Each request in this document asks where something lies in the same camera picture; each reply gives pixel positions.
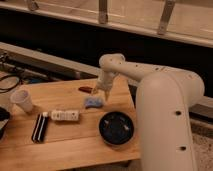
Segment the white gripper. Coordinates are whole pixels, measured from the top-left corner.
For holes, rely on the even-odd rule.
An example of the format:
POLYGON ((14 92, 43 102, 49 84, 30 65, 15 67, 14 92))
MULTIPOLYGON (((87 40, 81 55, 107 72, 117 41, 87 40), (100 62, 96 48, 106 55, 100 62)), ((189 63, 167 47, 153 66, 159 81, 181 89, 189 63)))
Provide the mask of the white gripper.
POLYGON ((105 91, 105 101, 107 101, 109 99, 110 90, 113 86, 114 78, 116 76, 117 74, 114 72, 102 70, 97 80, 97 86, 93 88, 92 94, 97 94, 99 92, 99 89, 103 90, 105 91))

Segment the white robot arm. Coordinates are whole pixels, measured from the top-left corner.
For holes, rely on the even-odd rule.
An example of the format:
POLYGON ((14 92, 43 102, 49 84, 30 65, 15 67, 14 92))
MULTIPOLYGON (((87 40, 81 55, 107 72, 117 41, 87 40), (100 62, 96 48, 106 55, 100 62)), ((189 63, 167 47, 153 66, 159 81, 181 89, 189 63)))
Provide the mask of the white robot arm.
POLYGON ((122 74, 138 82, 136 114, 143 171, 198 171, 189 108, 204 96, 202 78, 174 67, 128 62, 119 53, 99 59, 96 92, 108 93, 122 74))

